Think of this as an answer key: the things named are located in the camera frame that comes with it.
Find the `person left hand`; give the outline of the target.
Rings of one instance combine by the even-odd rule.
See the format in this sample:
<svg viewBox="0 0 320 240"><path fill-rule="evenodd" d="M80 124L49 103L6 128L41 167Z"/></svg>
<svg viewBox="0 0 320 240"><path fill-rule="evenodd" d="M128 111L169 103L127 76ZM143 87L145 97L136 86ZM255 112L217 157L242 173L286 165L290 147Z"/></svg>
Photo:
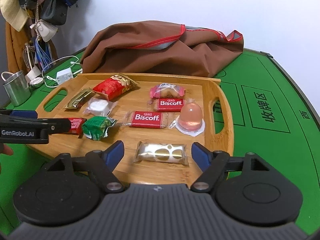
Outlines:
<svg viewBox="0 0 320 240"><path fill-rule="evenodd" d="M3 143L0 144L0 154L4 155L13 155L13 150L8 145L5 145Z"/></svg>

